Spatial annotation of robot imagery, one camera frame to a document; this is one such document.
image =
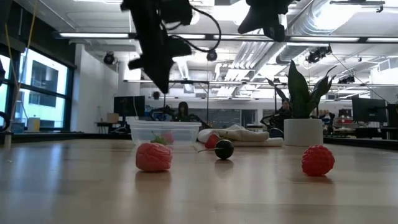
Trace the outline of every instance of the ceiling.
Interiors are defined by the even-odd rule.
[[[35,0],[15,0],[24,8],[32,11]],[[246,3],[244,0],[237,1],[231,6],[217,5],[220,0],[207,1],[193,1],[192,4],[196,7],[210,13],[219,22],[221,30],[224,34],[236,34],[238,26],[234,22],[240,11],[245,11],[243,7]],[[316,0],[315,3],[325,2],[329,0]],[[311,0],[301,0],[289,6],[289,13],[286,21],[289,24],[287,32],[295,32],[295,25],[300,22],[300,18],[305,16],[308,9],[303,11],[301,17],[295,16],[304,9]],[[395,0],[386,0],[388,5],[385,5],[384,11],[376,13],[378,7],[360,7],[355,13],[348,16],[347,21],[343,21],[340,25],[335,27],[327,35],[343,35],[343,36],[359,36],[359,35],[381,35],[384,37],[395,37],[398,34],[398,26],[394,21],[398,21],[398,4],[395,5]],[[335,15],[332,14],[328,18],[327,23],[339,21],[340,17],[344,17],[343,11]],[[127,12],[121,12],[119,4],[105,4],[100,2],[82,2],[75,0],[39,0],[37,16],[50,24],[52,27],[63,32],[134,32],[134,23],[130,20],[130,15]],[[175,33],[184,34],[200,34],[200,33],[217,33],[216,26],[207,17],[200,15],[196,24],[181,27],[174,31]],[[110,47],[127,49],[136,47],[139,51],[139,44],[134,40],[83,40],[83,43],[96,46],[92,49],[92,54],[98,58],[108,51]],[[215,43],[212,41],[193,41],[199,47],[212,47]],[[256,55],[256,49],[261,43],[253,44],[250,51],[245,52],[242,42],[222,41],[217,49],[219,61],[207,62],[203,54],[197,54],[187,61],[189,70],[194,71],[211,71],[215,73],[215,68],[218,63],[233,63],[246,55],[246,59],[253,59],[254,56],[258,58],[258,62],[254,63],[252,68],[255,73],[261,78],[262,73],[268,73],[265,65],[269,64],[266,60],[271,57],[272,49],[275,45],[269,44],[264,47],[265,51]],[[305,47],[301,51],[303,57],[295,57],[298,62],[298,70],[309,80],[316,80],[317,77],[325,75],[326,72],[334,65],[337,67],[330,73],[330,75],[344,75],[347,68],[352,69],[356,75],[366,81],[369,76],[369,68],[385,61],[388,58],[398,56],[398,44],[331,44],[334,55],[327,56],[315,65],[308,68],[308,63],[304,62],[305,53],[309,50],[316,49],[316,47]],[[117,51],[115,55],[120,60],[128,60],[129,52]],[[287,72],[288,68],[282,69],[280,72]],[[203,77],[207,78],[207,72],[203,72]]]

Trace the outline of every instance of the table surface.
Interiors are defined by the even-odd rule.
[[[0,223],[396,223],[398,154],[327,146],[327,177],[301,172],[305,148],[237,148],[230,161],[175,148],[146,174],[131,141],[72,140],[0,150]]]

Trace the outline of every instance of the red strawberry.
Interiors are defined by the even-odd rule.
[[[218,135],[216,134],[212,134],[208,139],[207,142],[205,144],[205,147],[207,149],[214,149],[216,147],[217,142],[220,140],[220,138],[218,137]]]

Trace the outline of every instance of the raspberry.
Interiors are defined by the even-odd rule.
[[[335,158],[324,146],[310,146],[303,155],[302,170],[310,177],[327,174],[335,165]]]

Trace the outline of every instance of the clear plastic container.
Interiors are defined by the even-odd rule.
[[[156,136],[172,136],[171,146],[192,146],[198,137],[201,123],[170,121],[134,121],[130,124],[131,138],[135,145],[150,142]]]

